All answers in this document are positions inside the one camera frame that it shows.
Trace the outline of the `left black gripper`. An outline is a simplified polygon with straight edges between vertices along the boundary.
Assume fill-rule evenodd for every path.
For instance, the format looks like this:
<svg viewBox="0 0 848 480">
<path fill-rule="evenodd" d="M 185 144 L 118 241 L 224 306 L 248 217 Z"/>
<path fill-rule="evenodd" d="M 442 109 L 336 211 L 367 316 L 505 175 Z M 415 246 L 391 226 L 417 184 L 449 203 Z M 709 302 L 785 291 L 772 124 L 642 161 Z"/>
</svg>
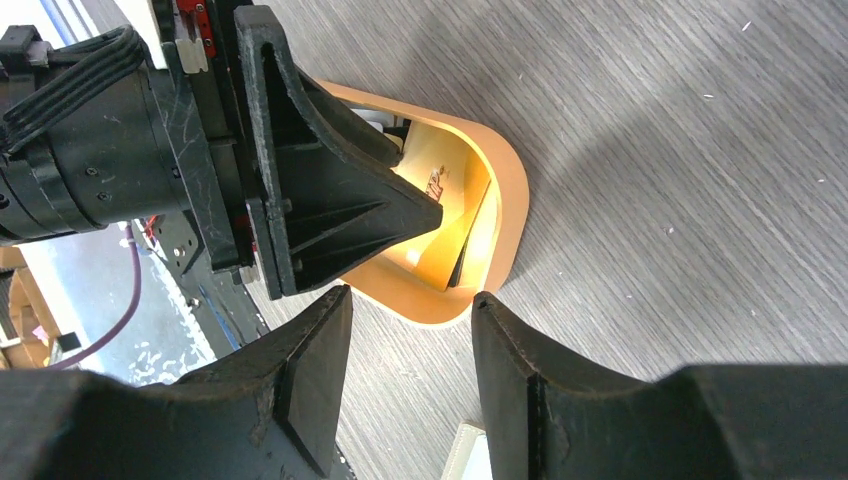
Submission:
<svg viewBox="0 0 848 480">
<path fill-rule="evenodd" d="M 296 65 L 269 7 L 149 7 L 153 44 L 129 24 L 62 48 L 32 25 L 2 34 L 3 246 L 189 213 L 227 272 L 253 263 L 252 224 L 279 299 L 441 224 L 442 207 L 395 172 L 399 147 Z M 246 108 L 261 178 L 248 208 Z"/>
</svg>

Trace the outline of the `grey card holder wallet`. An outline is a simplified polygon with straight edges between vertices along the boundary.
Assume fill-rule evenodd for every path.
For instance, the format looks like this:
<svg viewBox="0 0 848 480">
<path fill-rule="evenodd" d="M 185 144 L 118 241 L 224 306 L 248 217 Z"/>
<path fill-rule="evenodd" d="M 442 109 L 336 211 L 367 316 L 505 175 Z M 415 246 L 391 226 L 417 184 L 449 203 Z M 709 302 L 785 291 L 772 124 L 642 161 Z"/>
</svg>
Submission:
<svg viewBox="0 0 848 480">
<path fill-rule="evenodd" d="M 486 431 L 461 422 L 441 476 L 442 480 L 492 480 Z"/>
</svg>

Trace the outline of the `gold credit card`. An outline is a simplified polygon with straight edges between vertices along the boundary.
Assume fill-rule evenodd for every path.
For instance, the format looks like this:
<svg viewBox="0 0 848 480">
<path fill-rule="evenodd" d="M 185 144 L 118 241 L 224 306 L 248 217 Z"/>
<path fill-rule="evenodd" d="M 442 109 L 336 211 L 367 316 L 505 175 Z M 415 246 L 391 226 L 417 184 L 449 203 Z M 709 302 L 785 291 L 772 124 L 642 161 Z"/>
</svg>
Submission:
<svg viewBox="0 0 848 480">
<path fill-rule="evenodd" d="M 424 284 L 444 291 L 490 184 L 490 175 L 463 138 L 422 122 L 411 124 L 403 153 L 395 172 L 439 203 L 442 221 L 437 229 L 395 245 L 384 255 Z"/>
</svg>

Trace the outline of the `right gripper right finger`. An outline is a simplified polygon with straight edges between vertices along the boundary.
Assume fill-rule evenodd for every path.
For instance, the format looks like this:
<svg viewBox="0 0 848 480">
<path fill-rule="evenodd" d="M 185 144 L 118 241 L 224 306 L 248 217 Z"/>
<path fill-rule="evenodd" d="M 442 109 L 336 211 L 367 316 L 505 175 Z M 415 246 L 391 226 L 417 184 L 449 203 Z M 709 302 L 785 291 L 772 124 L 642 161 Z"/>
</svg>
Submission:
<svg viewBox="0 0 848 480">
<path fill-rule="evenodd" d="M 474 298 L 476 376 L 497 479 L 843 479 L 843 365 L 697 364 L 646 382 Z"/>
</svg>

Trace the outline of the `orange oval tray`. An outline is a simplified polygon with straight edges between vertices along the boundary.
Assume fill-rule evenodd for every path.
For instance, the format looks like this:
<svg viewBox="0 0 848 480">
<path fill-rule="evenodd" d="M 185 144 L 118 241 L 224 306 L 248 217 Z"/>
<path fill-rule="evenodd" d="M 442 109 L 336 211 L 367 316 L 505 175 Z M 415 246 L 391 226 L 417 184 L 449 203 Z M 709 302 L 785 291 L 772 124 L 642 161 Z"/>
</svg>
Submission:
<svg viewBox="0 0 848 480">
<path fill-rule="evenodd" d="M 409 324 L 446 327 L 457 323 L 480 291 L 496 292 L 512 269 L 523 233 L 529 187 L 519 156 L 491 128 L 445 113 L 322 81 L 331 95 L 369 114 L 369 123 L 387 132 L 386 121 L 403 119 L 448 130 L 479 155 L 490 175 L 476 219 L 450 280 L 438 291 L 389 260 L 383 251 L 342 276 L 342 282 Z"/>
</svg>

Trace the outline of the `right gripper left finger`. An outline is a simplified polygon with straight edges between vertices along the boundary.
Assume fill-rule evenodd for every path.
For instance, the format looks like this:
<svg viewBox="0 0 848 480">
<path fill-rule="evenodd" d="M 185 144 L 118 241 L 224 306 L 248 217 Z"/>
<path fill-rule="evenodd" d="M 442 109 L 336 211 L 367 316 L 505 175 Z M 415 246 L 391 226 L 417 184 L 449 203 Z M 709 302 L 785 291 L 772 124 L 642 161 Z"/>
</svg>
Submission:
<svg viewBox="0 0 848 480">
<path fill-rule="evenodd" d="M 175 383 L 95 373 L 1 376 L 5 479 L 349 479 L 336 444 L 352 293 Z"/>
</svg>

